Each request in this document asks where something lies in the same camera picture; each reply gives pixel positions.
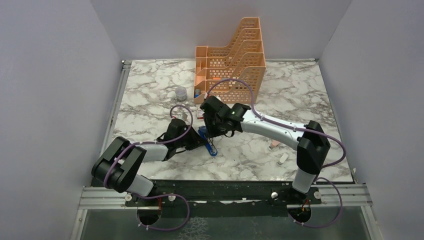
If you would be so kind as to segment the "pink white small stapler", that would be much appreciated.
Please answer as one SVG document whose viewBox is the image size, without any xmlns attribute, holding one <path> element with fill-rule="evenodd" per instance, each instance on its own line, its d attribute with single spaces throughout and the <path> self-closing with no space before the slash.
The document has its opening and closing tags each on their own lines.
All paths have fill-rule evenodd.
<svg viewBox="0 0 424 240">
<path fill-rule="evenodd" d="M 280 146 L 281 142 L 277 141 L 277 140 L 272 140 L 271 143 L 268 146 L 268 149 L 270 151 L 273 151 L 275 149 L 277 149 Z"/>
</svg>

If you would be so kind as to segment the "red white staple box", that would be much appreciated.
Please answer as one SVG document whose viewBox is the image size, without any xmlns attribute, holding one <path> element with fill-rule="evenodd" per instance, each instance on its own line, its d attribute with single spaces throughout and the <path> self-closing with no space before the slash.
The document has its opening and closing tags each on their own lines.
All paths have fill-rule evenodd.
<svg viewBox="0 0 424 240">
<path fill-rule="evenodd" d="M 203 119 L 204 118 L 204 112 L 200 109 L 196 112 L 196 117 L 198 120 Z"/>
</svg>

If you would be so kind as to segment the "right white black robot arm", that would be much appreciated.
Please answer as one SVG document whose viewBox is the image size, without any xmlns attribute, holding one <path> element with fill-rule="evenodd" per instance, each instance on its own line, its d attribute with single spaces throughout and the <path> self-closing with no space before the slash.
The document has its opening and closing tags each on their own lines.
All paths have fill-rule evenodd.
<svg viewBox="0 0 424 240">
<path fill-rule="evenodd" d="M 288 196 L 296 204 L 308 198 L 310 187 L 321 172 L 331 147 L 318 122 L 284 121 L 260 114 L 245 104 L 235 103 L 229 107 L 215 96 L 207 97 L 200 109 L 210 138 L 246 132 L 270 138 L 295 150 L 297 172 Z"/>
</svg>

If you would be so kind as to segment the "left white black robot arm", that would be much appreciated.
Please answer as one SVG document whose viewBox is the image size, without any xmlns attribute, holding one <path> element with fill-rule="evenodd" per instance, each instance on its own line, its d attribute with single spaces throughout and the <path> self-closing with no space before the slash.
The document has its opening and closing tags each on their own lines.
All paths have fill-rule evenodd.
<svg viewBox="0 0 424 240">
<path fill-rule="evenodd" d="M 105 188 L 137 194 L 138 199 L 149 206 L 157 200 L 157 191 L 152 180 L 138 174 L 141 164 L 164 162 L 179 154 L 179 149 L 191 151 L 206 143 L 207 140 L 182 119 L 174 118 L 153 142 L 136 145 L 122 136 L 116 137 L 93 165 L 91 175 Z"/>
</svg>

